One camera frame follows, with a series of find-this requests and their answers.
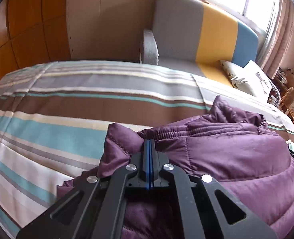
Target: striped bedsheet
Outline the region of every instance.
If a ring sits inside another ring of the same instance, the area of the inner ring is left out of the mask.
[[[294,143],[291,120],[270,104],[207,78],[110,61],[40,64],[0,80],[0,225],[18,231],[55,202],[56,185],[97,166],[108,125],[135,131],[203,115],[221,95],[261,113]]]

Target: gray cushion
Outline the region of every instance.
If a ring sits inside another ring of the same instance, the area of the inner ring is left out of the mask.
[[[202,73],[202,71],[198,67],[197,63],[194,61],[182,60],[177,58],[169,58],[169,57],[163,57],[163,56],[160,56],[158,59],[159,59],[158,61],[159,66],[167,67],[173,70],[189,72],[189,73],[193,73],[193,74],[205,77],[205,75]]]
[[[156,0],[152,31],[159,55],[195,61],[202,17],[198,0]]]

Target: metal screw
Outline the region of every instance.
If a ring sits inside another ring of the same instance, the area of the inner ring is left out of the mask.
[[[95,182],[98,181],[98,178],[97,178],[97,176],[92,175],[92,176],[87,177],[87,181],[88,181],[89,183],[95,183]]]
[[[201,179],[206,182],[206,183],[210,183],[212,182],[212,177],[209,174],[204,174],[201,176]]]
[[[136,170],[136,165],[134,164],[127,164],[126,165],[126,169],[129,170],[129,171],[135,171]]]
[[[174,166],[172,164],[164,164],[163,168],[166,171],[172,171],[174,169]]]

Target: pink curtain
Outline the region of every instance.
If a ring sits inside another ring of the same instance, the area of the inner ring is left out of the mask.
[[[280,0],[277,26],[267,50],[259,63],[263,71],[273,79],[288,50],[294,27],[294,4],[291,0]]]

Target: pillow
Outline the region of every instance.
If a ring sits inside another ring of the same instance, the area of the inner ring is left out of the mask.
[[[267,88],[266,90],[264,90],[258,75],[256,75],[256,69],[252,66],[252,63],[250,62],[246,65],[248,66],[247,68],[242,68],[241,66],[236,65],[234,63],[225,60],[220,60],[222,68],[227,73],[232,85],[236,89],[248,93],[252,96],[255,96],[263,102],[268,102],[269,93],[271,91],[271,85],[270,83],[268,83],[268,87],[270,87],[269,91],[267,90]]]
[[[255,75],[260,85],[262,86],[262,89],[264,91],[266,100],[269,98],[269,93],[271,91],[271,83],[269,77],[262,71],[262,69],[252,60],[247,63],[247,65],[243,68],[245,69],[250,75]]]

